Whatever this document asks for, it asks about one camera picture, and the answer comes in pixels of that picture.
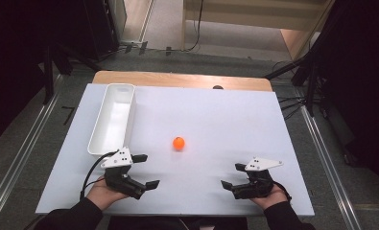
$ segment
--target hand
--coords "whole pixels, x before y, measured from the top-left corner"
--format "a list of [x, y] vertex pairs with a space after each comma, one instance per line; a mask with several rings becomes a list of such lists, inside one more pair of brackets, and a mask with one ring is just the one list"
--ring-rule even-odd
[[285, 196], [285, 192], [274, 184], [270, 194], [267, 197], [251, 198], [250, 200], [258, 204], [263, 210], [266, 210], [274, 204], [288, 201], [288, 198]]
[[87, 195], [87, 198], [90, 199], [90, 201], [92, 201], [102, 211], [108, 208], [115, 201], [129, 197], [128, 195], [111, 190], [102, 176], [100, 176], [99, 179], [102, 180], [94, 183]]

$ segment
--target orange ball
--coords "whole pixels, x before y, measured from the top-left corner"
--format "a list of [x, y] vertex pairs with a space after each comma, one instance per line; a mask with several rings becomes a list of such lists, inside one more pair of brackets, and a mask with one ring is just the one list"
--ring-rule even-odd
[[182, 150], [185, 146], [185, 140], [183, 140], [181, 137], [176, 137], [172, 145], [174, 146], [175, 150]]

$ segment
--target white tabletop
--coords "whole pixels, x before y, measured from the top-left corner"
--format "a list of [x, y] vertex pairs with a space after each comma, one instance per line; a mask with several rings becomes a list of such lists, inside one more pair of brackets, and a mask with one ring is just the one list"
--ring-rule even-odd
[[[79, 201], [85, 176], [96, 160], [87, 145], [105, 91], [104, 84], [86, 87], [36, 208], [38, 214], [70, 208]], [[130, 151], [147, 154], [148, 160], [132, 165], [129, 175], [143, 184], [158, 179], [160, 183], [139, 200], [114, 203], [107, 214], [262, 215], [254, 203], [235, 199], [221, 184], [221, 180], [247, 183], [247, 175], [234, 165], [259, 156], [284, 163], [270, 169], [272, 178], [287, 188], [298, 215], [314, 215], [273, 92], [137, 86], [135, 96]], [[172, 148], [176, 136], [185, 139], [182, 151]], [[104, 170], [97, 167], [90, 181], [102, 174]]]

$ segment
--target white rectangular bin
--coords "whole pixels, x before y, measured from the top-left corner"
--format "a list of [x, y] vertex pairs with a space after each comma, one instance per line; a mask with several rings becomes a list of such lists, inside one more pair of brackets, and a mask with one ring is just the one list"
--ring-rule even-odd
[[134, 93], [132, 84], [112, 83], [107, 86], [87, 147], [90, 154], [100, 157], [129, 145], [135, 110]]

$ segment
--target metal rail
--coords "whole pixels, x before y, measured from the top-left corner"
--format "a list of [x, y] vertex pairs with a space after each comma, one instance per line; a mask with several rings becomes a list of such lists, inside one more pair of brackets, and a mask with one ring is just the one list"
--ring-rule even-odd
[[[298, 97], [303, 97], [303, 93], [298, 89], [296, 90], [296, 95]], [[350, 202], [347, 191], [345, 190], [342, 181], [339, 177], [339, 174], [332, 162], [330, 154], [327, 151], [327, 147], [324, 144], [323, 139], [321, 138], [320, 131], [315, 118], [309, 115], [309, 112], [305, 106], [301, 108], [301, 111], [305, 119], [306, 125], [308, 126], [311, 136], [313, 138], [316, 149], [318, 151], [321, 164], [323, 165], [330, 186], [332, 187], [333, 194], [335, 195], [336, 201], [338, 202], [347, 229], [361, 230], [362, 227], [356, 216], [354, 207]]]
[[6, 201], [8, 200], [13, 186], [15, 185], [16, 180], [21, 174], [24, 166], [27, 164], [28, 158], [34, 148], [34, 145], [39, 137], [39, 134], [43, 130], [46, 121], [48, 120], [57, 100], [63, 85], [63, 76], [58, 75], [55, 88], [57, 89], [52, 99], [44, 105], [39, 111], [36, 121], [34, 122], [31, 130], [29, 131], [25, 141], [22, 143], [21, 148], [16, 154], [15, 158], [10, 165], [6, 175], [0, 183], [0, 213], [3, 209]]

